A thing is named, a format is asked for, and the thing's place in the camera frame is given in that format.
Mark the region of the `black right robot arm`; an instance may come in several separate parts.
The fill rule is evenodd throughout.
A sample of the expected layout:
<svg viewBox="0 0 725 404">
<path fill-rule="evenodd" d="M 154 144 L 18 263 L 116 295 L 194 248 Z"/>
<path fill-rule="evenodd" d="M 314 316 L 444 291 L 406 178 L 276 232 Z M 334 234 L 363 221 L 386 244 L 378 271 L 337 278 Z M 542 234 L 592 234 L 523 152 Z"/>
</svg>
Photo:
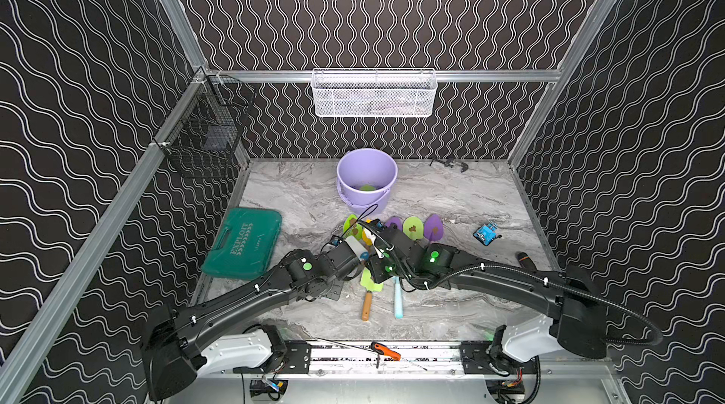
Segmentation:
<svg viewBox="0 0 725 404">
<path fill-rule="evenodd" d="M 515 302 L 545 317 L 543 334 L 553 341 L 554 350 L 602 359 L 610 345 L 655 347 L 664 339 L 662 330 L 647 317 L 603 298 L 583 279 L 488 261 L 451 245 L 423 247 L 379 221 L 362 225 L 376 249 L 367 266 L 374 281 L 396 276 L 416 291 L 459 289 Z M 608 334 L 610 311 L 640 322 L 648 336 L 636 339 Z"/>
</svg>

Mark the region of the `white brush blue handle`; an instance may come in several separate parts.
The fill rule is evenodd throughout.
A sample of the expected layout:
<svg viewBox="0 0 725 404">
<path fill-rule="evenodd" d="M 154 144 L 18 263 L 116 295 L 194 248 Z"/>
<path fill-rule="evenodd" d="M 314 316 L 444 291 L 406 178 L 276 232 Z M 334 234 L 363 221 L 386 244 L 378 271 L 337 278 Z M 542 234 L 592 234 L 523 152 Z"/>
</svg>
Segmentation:
<svg viewBox="0 0 725 404">
<path fill-rule="evenodd" d="M 352 249 L 361 262 L 368 261 L 370 253 L 364 242 L 359 241 L 354 236 L 349 236 L 345 239 L 345 243 Z"/>
</svg>

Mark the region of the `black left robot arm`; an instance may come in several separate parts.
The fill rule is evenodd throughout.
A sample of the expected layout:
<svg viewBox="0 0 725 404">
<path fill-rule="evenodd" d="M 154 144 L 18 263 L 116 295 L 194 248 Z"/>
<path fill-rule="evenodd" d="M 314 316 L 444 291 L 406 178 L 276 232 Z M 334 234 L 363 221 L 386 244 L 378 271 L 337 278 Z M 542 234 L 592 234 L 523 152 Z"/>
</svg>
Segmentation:
<svg viewBox="0 0 725 404">
<path fill-rule="evenodd" d="M 360 254 L 346 242 L 313 254 L 287 253 L 258 279 L 193 307 L 162 305 L 143 327 L 140 349 L 150 400 L 189 387 L 207 364 L 204 349 L 233 328 L 291 303 L 317 298 L 359 268 Z"/>
</svg>

